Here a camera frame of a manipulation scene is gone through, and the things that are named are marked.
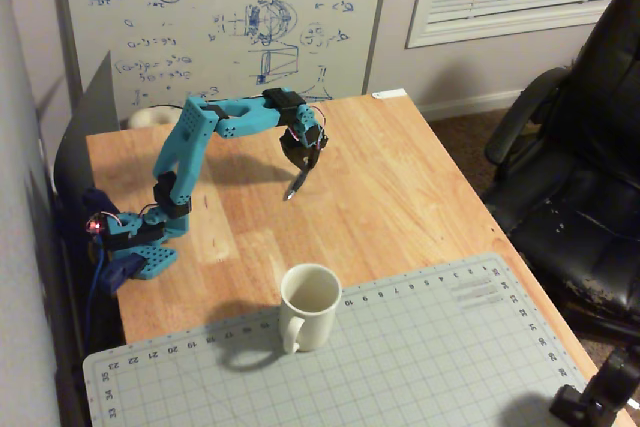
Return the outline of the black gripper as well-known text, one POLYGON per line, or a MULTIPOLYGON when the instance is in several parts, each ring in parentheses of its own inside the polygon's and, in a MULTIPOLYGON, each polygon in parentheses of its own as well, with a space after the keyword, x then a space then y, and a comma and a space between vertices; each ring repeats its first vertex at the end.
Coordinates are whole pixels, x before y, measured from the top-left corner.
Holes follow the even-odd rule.
POLYGON ((288 127, 279 139, 285 157, 299 170, 315 168, 321 150, 325 148, 328 137, 314 125, 303 132, 288 127))

